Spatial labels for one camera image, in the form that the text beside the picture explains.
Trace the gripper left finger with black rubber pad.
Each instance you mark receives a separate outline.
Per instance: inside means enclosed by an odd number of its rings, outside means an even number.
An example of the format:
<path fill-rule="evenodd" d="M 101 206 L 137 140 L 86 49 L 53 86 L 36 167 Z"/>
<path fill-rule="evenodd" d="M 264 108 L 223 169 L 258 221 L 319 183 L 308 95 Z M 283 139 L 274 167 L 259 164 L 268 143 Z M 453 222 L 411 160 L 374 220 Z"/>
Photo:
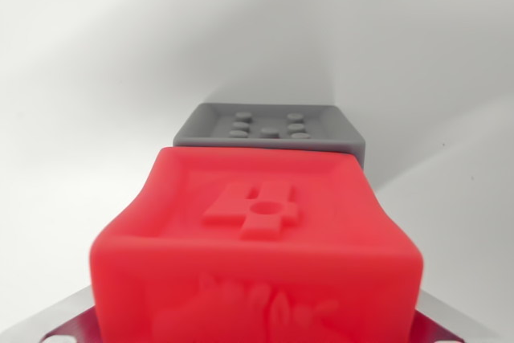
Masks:
<path fill-rule="evenodd" d="M 44 336 L 94 305 L 87 286 L 7 329 L 8 342 L 40 342 Z"/>

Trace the gripper right finger with black rubber pad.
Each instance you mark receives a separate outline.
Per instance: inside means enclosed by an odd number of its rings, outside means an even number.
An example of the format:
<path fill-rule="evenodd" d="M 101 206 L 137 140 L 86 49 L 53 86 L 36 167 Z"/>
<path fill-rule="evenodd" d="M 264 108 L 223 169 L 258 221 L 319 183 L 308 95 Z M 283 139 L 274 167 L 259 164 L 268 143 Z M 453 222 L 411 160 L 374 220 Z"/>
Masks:
<path fill-rule="evenodd" d="M 498 334 L 428 292 L 418 297 L 412 342 L 497 342 Z"/>

